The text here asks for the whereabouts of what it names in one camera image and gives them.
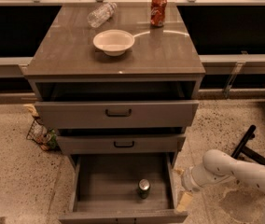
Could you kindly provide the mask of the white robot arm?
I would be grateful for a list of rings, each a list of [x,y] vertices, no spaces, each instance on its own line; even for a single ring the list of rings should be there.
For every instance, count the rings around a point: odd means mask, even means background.
[[[204,187],[237,179],[265,193],[265,165],[238,161],[228,154],[210,149],[202,156],[202,162],[189,167],[181,175],[184,192],[175,210],[182,213],[191,202],[192,193]],[[265,209],[262,218],[265,224]]]

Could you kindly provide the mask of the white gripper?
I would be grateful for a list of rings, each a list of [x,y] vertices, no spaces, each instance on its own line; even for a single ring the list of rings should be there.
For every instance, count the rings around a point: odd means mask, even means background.
[[[202,188],[206,187],[210,184],[210,180],[208,179],[208,174],[202,164],[191,166],[184,169],[174,169],[174,172],[178,175],[182,175],[181,184],[187,191],[181,191],[179,193],[178,203],[175,210],[179,213],[182,213],[187,210],[187,207],[191,203],[193,199],[193,195],[191,192],[198,192]]]

